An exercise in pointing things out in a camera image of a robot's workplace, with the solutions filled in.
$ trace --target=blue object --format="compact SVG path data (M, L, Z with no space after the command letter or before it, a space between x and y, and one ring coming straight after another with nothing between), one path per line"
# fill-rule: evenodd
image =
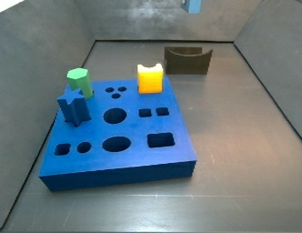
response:
M189 177L196 164L171 83L137 93L136 79L92 82L91 120L57 112L39 177L51 191Z
M189 14L197 14L200 12L200 3L201 0L184 0L184 3L181 4L181 8Z
M77 127L81 121L89 120L88 106L80 88L73 91L67 88L57 102L65 122L73 122Z

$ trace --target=blue foam board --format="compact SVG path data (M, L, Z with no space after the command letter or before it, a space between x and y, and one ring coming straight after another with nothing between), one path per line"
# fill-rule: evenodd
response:
M189 177L196 154L171 83L139 94L137 80L92 82L89 121L59 110L39 177L51 191Z

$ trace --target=yellow cube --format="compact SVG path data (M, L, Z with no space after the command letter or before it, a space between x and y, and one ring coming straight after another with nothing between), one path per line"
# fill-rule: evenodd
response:
M140 94L163 91L163 67L157 63L153 67L137 65L137 90Z

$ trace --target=square hole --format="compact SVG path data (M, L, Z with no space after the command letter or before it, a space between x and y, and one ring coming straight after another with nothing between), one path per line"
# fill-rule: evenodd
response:
M175 145L172 133L160 133L147 135L147 145L149 148L171 147Z
M143 108L139 109L139 117L151 117L151 109L149 108Z
M169 114L168 108L167 107L157 107L156 114L157 114L157 116L167 116Z
M59 144L55 148L55 156L65 156L69 152L69 146L68 143Z

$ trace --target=gray wall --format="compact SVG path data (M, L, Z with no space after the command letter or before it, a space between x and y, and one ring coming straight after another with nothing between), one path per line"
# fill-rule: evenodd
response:
M235 45L302 136L302 0L265 0Z
M0 13L0 227L44 142L67 70L93 37L71 0L25 0Z
M201 0L188 14L181 0L75 0L97 40L233 41L260 0Z

